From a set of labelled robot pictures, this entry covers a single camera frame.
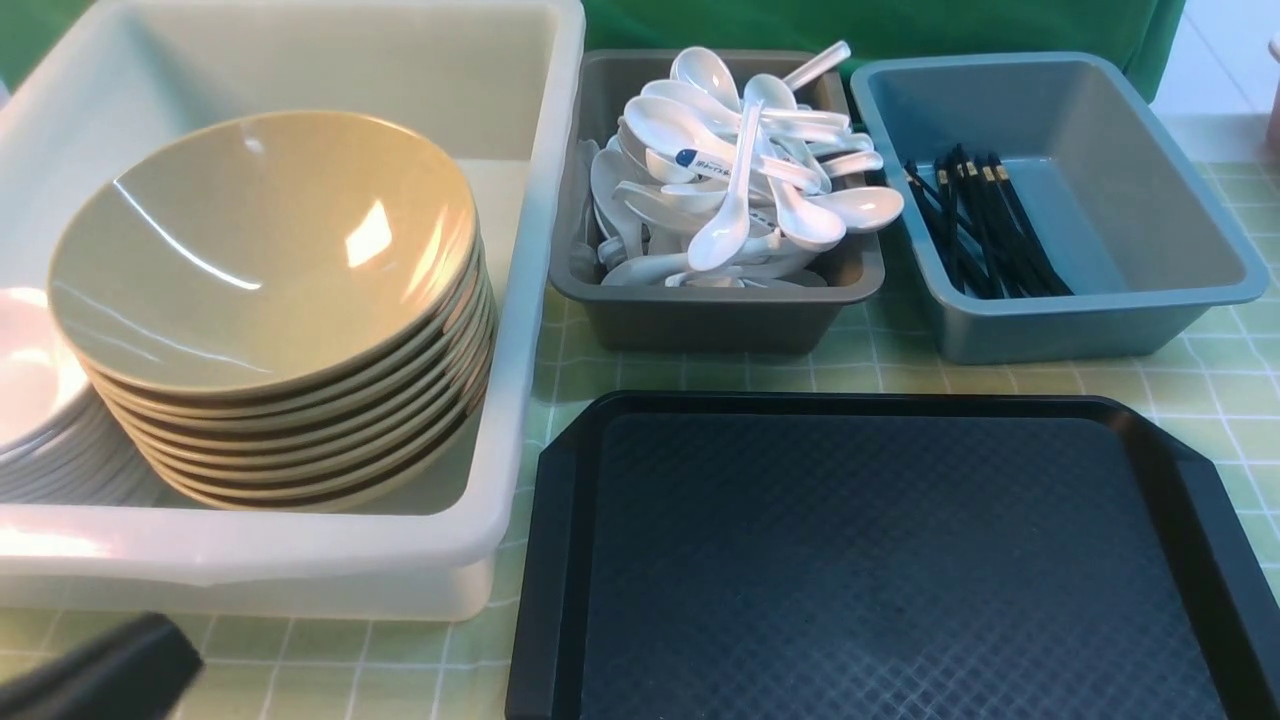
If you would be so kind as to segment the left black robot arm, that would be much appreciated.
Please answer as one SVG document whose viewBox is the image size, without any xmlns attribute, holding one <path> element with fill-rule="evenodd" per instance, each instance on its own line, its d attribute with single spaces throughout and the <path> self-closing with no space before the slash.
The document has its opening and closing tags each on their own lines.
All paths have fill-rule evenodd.
<svg viewBox="0 0 1280 720">
<path fill-rule="evenodd" d="M 3 719 L 165 719 L 205 669 L 169 616 L 143 612 L 3 683 Z"/>
</svg>

